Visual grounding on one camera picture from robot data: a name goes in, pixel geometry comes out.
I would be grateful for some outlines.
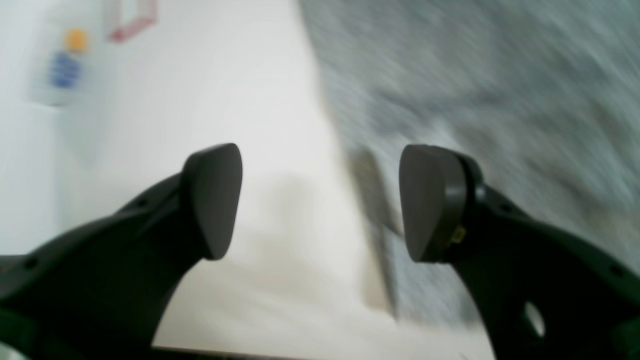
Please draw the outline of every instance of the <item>circular hole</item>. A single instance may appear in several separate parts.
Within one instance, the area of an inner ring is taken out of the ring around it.
[[[24,268],[26,268],[27,270],[31,270],[31,269],[35,268],[36,266],[38,266],[38,259],[36,259],[36,258],[31,258],[31,259],[27,260],[26,263],[24,263]]]
[[[524,315],[531,327],[539,338],[545,337],[545,319],[542,317],[540,310],[531,302],[524,304]]]
[[[502,204],[500,205],[500,210],[504,211],[505,213],[510,213],[513,211],[513,208],[509,204]]]
[[[609,270],[611,270],[611,273],[617,277],[622,277],[622,275],[625,275],[625,272],[618,265],[611,265],[611,267],[609,267]]]

